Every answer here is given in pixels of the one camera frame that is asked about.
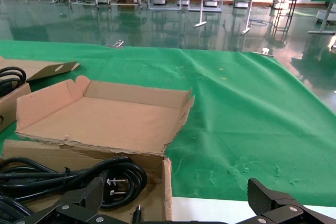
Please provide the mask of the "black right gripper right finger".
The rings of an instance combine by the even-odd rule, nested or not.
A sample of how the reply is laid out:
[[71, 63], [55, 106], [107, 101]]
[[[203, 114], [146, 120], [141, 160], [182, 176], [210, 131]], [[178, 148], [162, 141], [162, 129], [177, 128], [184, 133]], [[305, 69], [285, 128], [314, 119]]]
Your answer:
[[248, 180], [247, 196], [256, 215], [244, 223], [335, 224], [335, 219], [306, 208], [288, 193], [268, 189], [255, 178]]

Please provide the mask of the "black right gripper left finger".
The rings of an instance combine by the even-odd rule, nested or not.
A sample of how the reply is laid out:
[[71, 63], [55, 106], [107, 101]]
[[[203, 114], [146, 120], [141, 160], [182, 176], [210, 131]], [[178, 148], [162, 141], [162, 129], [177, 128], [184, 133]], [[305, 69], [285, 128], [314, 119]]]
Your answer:
[[94, 178], [82, 189], [66, 192], [56, 203], [16, 223], [124, 223], [98, 213], [103, 200], [103, 179]]

